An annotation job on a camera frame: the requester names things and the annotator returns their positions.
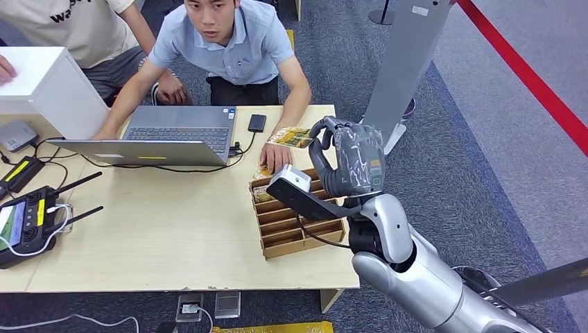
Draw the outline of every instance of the laptop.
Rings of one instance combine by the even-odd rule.
[[[225,166],[236,108],[141,105],[120,140],[47,142],[110,164]]]

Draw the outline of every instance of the smartphone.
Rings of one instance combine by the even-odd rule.
[[[263,132],[263,128],[266,126],[266,118],[264,114],[252,114],[247,130],[254,133]]]

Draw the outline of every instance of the black cable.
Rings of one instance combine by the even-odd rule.
[[[94,165],[95,167],[98,168],[110,168],[110,167],[114,167],[114,168],[121,168],[121,169],[140,169],[140,168],[154,168],[154,169],[159,169],[159,170],[165,170],[165,171],[171,171],[171,172],[177,172],[177,173],[211,173],[211,172],[215,172],[215,171],[219,171],[219,170],[223,170],[229,167],[234,166],[235,164],[239,163],[241,161],[241,159],[243,158],[243,154],[244,152],[239,149],[240,153],[237,153],[237,156],[239,156],[239,159],[235,162],[233,162],[232,164],[228,164],[225,166],[220,166],[216,169],[210,169],[210,170],[177,170],[177,169],[170,169],[167,168],[165,166],[159,166],[159,165],[121,165],[121,164],[106,164],[106,165],[100,165],[97,164],[95,162],[92,162],[88,157],[81,155],[81,157],[84,158],[84,160],[87,160],[90,164]]]
[[[6,190],[6,193],[8,193],[8,195],[9,195],[11,198],[13,198],[13,199],[16,199],[16,198],[15,198],[15,196],[12,194],[11,190],[8,188],[8,183],[6,183],[5,185],[3,185],[3,186],[2,186],[2,188],[3,188],[4,190]]]
[[[241,154],[247,153],[251,146],[253,146],[253,140],[255,140],[255,133],[257,132],[253,132],[253,135],[251,136],[251,142],[249,142],[249,146],[247,146],[247,148],[244,151],[241,151]]]
[[[17,165],[16,163],[12,163],[9,159],[8,156],[4,155],[4,153],[2,153],[2,151],[0,151],[0,160],[4,163],[4,164],[8,164],[8,165]]]
[[[63,186],[63,184],[65,184],[65,181],[67,180],[67,175],[69,174],[69,172],[67,171],[67,167],[65,167],[65,165],[63,165],[61,163],[52,162],[52,161],[47,161],[45,163],[50,163],[50,164],[58,165],[58,166],[62,167],[65,170],[65,174],[63,175],[63,180],[61,181],[61,184],[59,184],[59,186],[58,186],[58,189],[60,189],[61,186]]]
[[[492,293],[490,290],[486,289],[484,286],[482,286],[481,284],[477,283],[476,281],[474,281],[470,277],[466,276],[465,274],[460,274],[460,277],[462,279],[466,280],[468,283],[471,283],[474,286],[476,286],[477,288],[483,290],[484,291],[484,296],[490,296],[490,297],[492,297],[494,299],[494,301],[497,301],[499,303],[502,303],[502,305],[504,305],[505,307],[507,307],[508,309],[512,310],[514,313],[516,313],[518,317],[520,317],[524,321],[527,321],[531,325],[535,326],[542,333],[550,333],[548,330],[545,330],[543,327],[539,326],[537,323],[535,323],[534,321],[532,321],[529,318],[527,318],[525,315],[523,315],[521,312],[519,312],[517,309],[515,309],[515,307],[513,307],[510,304],[508,304],[504,299],[500,298],[495,293]]]
[[[39,157],[39,160],[42,160],[44,158],[49,158],[49,160],[47,160],[47,162],[52,161],[52,160],[56,160],[59,158],[68,158],[68,157],[73,157],[76,156],[78,153],[73,153],[73,154],[69,154],[69,155],[65,155],[65,156],[43,156],[43,157]]]
[[[332,246],[336,246],[336,247],[338,247],[338,248],[348,248],[348,249],[351,249],[351,246],[349,246],[349,245],[345,245],[345,244],[339,244],[339,243],[335,243],[335,242],[332,242],[332,241],[327,241],[326,239],[324,239],[324,238],[321,238],[321,237],[319,237],[319,236],[316,236],[316,235],[314,235],[312,232],[309,232],[309,231],[308,231],[308,230],[307,230],[307,229],[304,227],[304,225],[302,224],[302,221],[300,220],[300,214],[298,214],[298,213],[296,213],[296,221],[298,222],[298,225],[300,226],[300,229],[302,229],[302,231],[304,231],[304,233],[305,233],[305,234],[307,234],[307,235],[309,235],[310,237],[313,237],[314,239],[316,239],[316,240],[318,240],[318,241],[321,241],[321,242],[323,242],[323,243],[325,243],[325,244],[329,244],[329,245],[332,245]]]

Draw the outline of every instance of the cardboard compartment tray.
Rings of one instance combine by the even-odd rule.
[[[326,193],[314,169],[302,170],[302,172],[311,176],[311,192],[315,196],[330,203],[337,203],[335,198]],[[270,178],[253,180],[249,188],[257,217],[263,256],[270,259],[326,245],[305,234],[296,221],[296,213],[278,200],[255,203],[253,189],[267,186],[269,183]],[[340,242],[345,236],[345,224],[342,219],[307,221],[304,217],[300,217],[300,221],[309,232],[326,240]]]

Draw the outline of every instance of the light blue polo shirt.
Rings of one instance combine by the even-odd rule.
[[[277,65],[294,56],[286,29],[267,3],[241,0],[241,8],[243,15],[235,9],[233,36],[227,47],[205,40],[192,26],[186,7],[176,8],[165,17],[149,60],[168,68],[183,56],[209,76],[220,76],[234,85],[271,81],[278,75]]]

